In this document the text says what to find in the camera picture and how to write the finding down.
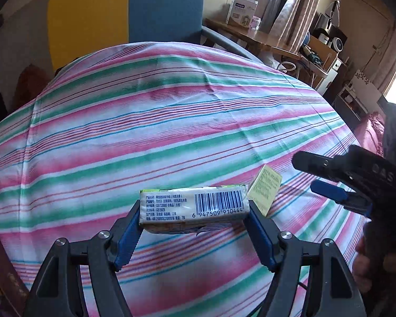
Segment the person's right hand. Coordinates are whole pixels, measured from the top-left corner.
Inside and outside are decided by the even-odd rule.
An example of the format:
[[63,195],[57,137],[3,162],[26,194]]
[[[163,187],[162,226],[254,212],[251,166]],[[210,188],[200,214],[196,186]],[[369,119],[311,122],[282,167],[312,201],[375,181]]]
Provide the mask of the person's right hand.
[[[362,236],[356,245],[356,258],[352,265],[354,281],[361,293],[368,293],[372,286],[369,273],[373,273],[371,262],[365,252],[365,238]],[[383,269],[387,273],[396,273],[396,253],[389,253],[383,259]]]

